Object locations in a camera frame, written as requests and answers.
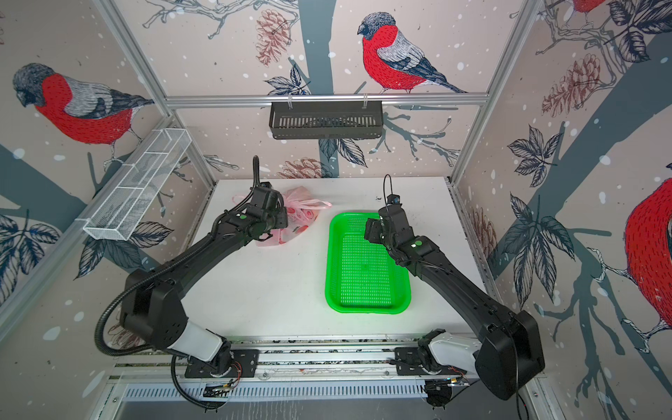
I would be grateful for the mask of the pink plastic bag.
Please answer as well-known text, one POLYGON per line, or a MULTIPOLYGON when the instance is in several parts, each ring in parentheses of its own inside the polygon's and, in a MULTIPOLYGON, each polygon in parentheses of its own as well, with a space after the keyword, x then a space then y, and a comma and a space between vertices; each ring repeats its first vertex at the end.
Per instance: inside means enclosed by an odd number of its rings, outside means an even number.
POLYGON ((246 197, 236 195, 236 206, 231 212, 251 215, 253 207, 269 208, 276 224, 262 239, 257 239, 258 247, 283 245, 305 232, 315 222, 320 211, 332 204, 314 199, 304 187, 287 190, 283 194, 273 189, 270 183, 253 187, 246 197))

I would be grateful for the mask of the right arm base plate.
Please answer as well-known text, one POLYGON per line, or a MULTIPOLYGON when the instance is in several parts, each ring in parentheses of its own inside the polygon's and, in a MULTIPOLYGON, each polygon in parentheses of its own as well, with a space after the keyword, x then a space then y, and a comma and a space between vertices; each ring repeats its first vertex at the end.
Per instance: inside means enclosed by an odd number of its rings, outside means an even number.
POLYGON ((399 376, 465 376, 467 371, 453 366, 424 362, 418 348, 395 348, 388 363, 395 367, 399 376))

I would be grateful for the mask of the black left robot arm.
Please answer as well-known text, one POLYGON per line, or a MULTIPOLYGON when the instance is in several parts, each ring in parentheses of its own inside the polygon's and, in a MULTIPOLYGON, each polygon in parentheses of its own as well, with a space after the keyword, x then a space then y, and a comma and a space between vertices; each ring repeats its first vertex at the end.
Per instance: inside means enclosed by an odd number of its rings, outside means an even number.
POLYGON ((245 203, 218 216, 210 232, 183 254, 127 281, 120 324, 152 348, 212 363, 225 352, 222 336, 187 316, 182 299, 223 259, 287 226, 282 194, 269 183, 253 187, 245 203))

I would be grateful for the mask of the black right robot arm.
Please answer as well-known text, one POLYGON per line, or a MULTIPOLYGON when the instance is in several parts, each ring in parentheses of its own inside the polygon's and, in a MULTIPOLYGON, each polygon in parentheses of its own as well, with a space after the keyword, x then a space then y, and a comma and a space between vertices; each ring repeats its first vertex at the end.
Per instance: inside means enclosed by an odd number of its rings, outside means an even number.
POLYGON ((364 238, 385 247, 395 263, 430 285, 467 322, 481 343, 475 372, 496 397, 508 400, 545 369, 537 321, 514 313, 483 292, 426 236, 414 234, 399 204, 366 222, 364 238))

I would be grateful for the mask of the green plastic basket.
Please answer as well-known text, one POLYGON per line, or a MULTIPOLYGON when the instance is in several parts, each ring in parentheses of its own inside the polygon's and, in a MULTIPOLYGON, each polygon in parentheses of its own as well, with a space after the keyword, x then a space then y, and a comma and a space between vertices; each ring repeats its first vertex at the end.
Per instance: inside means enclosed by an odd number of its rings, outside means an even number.
POLYGON ((377 213, 340 213, 329 226, 325 300, 338 313, 396 315, 411 303, 409 272, 365 239, 377 213))

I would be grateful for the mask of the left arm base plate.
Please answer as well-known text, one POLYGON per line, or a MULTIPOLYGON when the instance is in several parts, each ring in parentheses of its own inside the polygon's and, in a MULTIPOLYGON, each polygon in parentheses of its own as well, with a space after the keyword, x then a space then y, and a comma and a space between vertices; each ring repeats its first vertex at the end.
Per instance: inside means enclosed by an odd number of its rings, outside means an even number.
POLYGON ((260 352, 256 349, 227 350, 211 362, 190 358, 185 369, 188 379, 252 378, 257 370, 260 352))

